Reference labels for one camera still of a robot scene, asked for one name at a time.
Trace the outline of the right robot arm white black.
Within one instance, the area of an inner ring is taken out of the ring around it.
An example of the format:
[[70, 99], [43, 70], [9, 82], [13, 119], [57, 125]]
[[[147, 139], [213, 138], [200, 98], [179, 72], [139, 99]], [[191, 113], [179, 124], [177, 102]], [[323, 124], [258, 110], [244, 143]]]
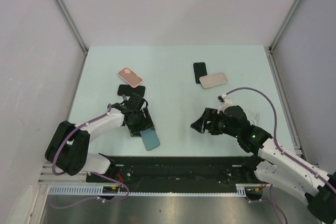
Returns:
[[291, 154], [270, 133], [252, 125], [241, 107], [206, 108], [191, 128], [235, 137], [239, 146], [252, 154], [242, 169], [245, 181], [272, 184], [299, 199], [321, 222], [335, 222], [335, 174]]

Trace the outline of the pink phone case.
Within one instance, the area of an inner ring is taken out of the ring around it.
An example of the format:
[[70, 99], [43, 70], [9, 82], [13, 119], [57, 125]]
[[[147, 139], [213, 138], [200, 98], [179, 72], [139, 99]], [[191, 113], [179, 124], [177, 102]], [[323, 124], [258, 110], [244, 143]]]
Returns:
[[143, 79], [129, 68], [120, 70], [118, 76], [132, 88], [137, 88], [143, 83]]

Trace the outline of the teal blue phone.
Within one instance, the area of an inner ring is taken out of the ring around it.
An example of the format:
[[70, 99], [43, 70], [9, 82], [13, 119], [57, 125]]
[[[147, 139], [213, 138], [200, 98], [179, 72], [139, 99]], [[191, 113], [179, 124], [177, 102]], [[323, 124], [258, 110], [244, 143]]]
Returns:
[[147, 151], [151, 151], [160, 146], [160, 140], [154, 129], [141, 131], [140, 135]]

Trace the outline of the clear transparent phone case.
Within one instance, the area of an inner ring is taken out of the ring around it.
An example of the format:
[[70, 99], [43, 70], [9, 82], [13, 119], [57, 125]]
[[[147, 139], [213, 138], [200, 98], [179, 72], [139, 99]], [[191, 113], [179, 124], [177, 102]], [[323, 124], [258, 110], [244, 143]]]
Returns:
[[260, 113], [253, 110], [245, 110], [245, 114], [247, 116], [247, 120], [251, 125], [258, 126], [260, 120]]

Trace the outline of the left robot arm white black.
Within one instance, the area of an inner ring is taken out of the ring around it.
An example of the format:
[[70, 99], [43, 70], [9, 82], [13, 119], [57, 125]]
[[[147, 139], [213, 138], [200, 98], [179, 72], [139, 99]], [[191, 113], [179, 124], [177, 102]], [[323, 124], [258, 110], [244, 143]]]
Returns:
[[109, 104], [104, 114], [82, 123], [61, 122], [45, 152], [45, 159], [52, 163], [52, 173], [74, 176], [86, 172], [98, 174], [105, 182], [112, 181], [116, 175], [112, 161], [102, 154], [90, 153], [89, 145], [106, 132], [123, 126], [132, 136], [154, 128], [147, 107], [131, 110], [118, 103]]

